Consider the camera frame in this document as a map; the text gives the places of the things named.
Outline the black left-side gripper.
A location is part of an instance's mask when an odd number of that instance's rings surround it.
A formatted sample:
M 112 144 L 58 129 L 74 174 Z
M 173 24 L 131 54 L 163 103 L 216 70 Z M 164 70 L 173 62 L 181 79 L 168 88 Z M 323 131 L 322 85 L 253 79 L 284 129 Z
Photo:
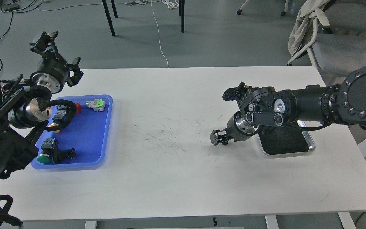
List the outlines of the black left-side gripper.
M 72 64 L 68 63 L 66 67 L 58 62 L 59 54 L 55 45 L 55 38 L 58 34 L 58 31 L 42 32 L 39 39 L 30 42 L 30 50 L 42 57 L 30 79 L 35 85 L 48 88 L 51 93 L 62 91 L 65 83 L 73 87 L 83 77 L 83 71 L 79 66 L 81 57 L 74 58 Z

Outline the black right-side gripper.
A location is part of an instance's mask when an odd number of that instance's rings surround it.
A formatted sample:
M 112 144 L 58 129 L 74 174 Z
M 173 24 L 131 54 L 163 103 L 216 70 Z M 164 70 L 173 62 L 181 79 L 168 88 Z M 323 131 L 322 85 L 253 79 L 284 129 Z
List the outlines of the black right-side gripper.
M 250 139 L 259 132 L 258 126 L 248 124 L 240 112 L 235 113 L 227 123 L 225 130 L 215 129 L 210 134 L 210 141 L 213 145 L 228 145 L 229 142 L 243 142 Z

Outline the black right-side robot arm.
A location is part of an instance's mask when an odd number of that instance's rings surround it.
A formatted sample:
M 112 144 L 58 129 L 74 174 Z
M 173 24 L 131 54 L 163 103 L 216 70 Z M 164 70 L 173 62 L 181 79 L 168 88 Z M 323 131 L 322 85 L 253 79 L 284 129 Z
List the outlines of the black right-side robot arm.
M 276 91 L 240 82 L 225 90 L 225 101 L 236 101 L 238 112 L 223 130 L 210 134 L 213 145 L 245 141 L 267 129 L 288 127 L 316 131 L 331 124 L 359 125 L 366 131 L 366 66 L 352 71 L 341 84 L 308 85 Z

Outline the black left-side robot arm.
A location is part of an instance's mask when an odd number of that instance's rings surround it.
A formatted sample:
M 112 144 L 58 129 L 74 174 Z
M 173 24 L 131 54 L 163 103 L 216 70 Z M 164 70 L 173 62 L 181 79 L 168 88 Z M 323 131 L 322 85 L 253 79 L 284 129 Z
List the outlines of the black left-side robot arm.
M 80 57 L 70 64 L 58 52 L 55 39 L 58 32 L 42 32 L 30 43 L 30 50 L 41 55 L 35 72 L 25 79 L 21 74 L 13 80 L 0 80 L 0 179 L 25 169 L 33 159 L 54 162 L 75 156 L 75 150 L 59 150 L 55 142 L 47 144 L 47 153 L 38 155 L 36 142 L 44 131 L 54 132 L 66 128 L 81 105 L 68 100 L 52 100 L 65 84 L 73 87 L 83 76 Z M 23 228 L 17 217 L 9 215 L 13 198 L 0 195 L 0 226 L 3 223 Z

